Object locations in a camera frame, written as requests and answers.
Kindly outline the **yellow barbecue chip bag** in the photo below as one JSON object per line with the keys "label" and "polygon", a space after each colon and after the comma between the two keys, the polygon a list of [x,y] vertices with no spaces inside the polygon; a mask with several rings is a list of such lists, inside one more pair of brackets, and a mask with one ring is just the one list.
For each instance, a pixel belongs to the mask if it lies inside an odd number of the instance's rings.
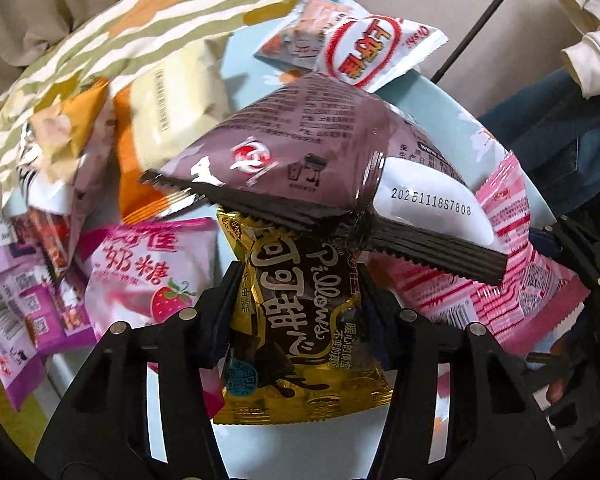
{"label": "yellow barbecue chip bag", "polygon": [[84,222],[102,194],[114,130],[105,78],[40,110],[23,127],[17,159],[20,192],[58,275],[66,273]]}

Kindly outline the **floral striped duvet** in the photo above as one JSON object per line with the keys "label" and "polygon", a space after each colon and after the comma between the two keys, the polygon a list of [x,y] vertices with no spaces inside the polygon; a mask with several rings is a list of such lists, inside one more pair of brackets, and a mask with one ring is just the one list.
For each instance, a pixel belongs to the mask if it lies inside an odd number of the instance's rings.
{"label": "floral striped duvet", "polygon": [[119,91],[189,41],[286,15],[300,0],[118,0],[26,67],[0,95],[0,183],[16,186],[22,125],[39,110],[105,77]]}

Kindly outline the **orange cream chip bag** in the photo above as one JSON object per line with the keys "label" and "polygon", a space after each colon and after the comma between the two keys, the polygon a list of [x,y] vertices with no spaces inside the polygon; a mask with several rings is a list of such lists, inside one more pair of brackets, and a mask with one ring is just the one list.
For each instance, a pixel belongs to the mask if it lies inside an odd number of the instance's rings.
{"label": "orange cream chip bag", "polygon": [[182,199],[140,180],[230,114],[220,74],[230,34],[201,38],[149,65],[114,96],[118,205],[125,224],[164,216]]}

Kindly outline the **strawberry milk candy packet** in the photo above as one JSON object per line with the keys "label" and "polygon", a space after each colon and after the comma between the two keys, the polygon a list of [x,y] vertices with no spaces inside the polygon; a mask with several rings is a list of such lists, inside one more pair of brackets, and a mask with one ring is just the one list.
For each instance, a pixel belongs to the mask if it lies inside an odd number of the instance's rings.
{"label": "strawberry milk candy packet", "polygon": [[162,323],[213,285],[218,225],[210,218],[106,226],[81,236],[84,304],[96,338],[123,321]]}

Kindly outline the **purple snack packet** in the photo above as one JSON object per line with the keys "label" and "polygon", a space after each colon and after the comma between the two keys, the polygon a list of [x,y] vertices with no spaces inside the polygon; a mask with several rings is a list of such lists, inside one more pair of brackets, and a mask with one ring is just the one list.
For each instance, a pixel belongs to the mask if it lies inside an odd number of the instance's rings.
{"label": "purple snack packet", "polygon": [[77,266],[54,278],[27,216],[0,220],[0,381],[15,410],[45,378],[47,358],[95,343],[86,283]]}

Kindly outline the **red white blue snack packet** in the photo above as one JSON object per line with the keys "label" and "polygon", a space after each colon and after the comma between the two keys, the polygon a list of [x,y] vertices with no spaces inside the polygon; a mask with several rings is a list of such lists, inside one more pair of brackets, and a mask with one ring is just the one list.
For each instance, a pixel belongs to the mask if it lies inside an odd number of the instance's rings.
{"label": "red white blue snack packet", "polygon": [[357,8],[354,0],[301,0],[253,55],[313,70],[327,34]]}

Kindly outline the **brown wafer packet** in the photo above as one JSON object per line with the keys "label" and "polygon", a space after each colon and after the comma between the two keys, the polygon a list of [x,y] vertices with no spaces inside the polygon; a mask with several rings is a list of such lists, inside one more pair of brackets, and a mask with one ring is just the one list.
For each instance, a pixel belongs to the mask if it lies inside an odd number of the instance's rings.
{"label": "brown wafer packet", "polygon": [[468,280],[504,278],[490,220],[425,130],[327,76],[238,110],[142,181]]}

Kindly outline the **red white round-logo packet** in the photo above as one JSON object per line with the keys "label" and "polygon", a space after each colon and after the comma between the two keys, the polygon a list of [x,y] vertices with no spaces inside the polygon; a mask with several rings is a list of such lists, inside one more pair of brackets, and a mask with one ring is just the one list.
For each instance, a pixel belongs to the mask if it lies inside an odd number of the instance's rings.
{"label": "red white round-logo packet", "polygon": [[373,93],[447,42],[442,30],[403,18],[349,18],[327,34],[315,70]]}

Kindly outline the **gold cocoa pillows packet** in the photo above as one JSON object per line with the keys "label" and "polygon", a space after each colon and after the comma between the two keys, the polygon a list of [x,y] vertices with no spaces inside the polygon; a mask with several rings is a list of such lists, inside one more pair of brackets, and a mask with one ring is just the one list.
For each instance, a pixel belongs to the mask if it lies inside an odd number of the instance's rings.
{"label": "gold cocoa pillows packet", "polygon": [[320,422],[379,408],[392,389],[368,343],[358,255],[340,237],[219,210],[244,266],[224,361],[223,425]]}

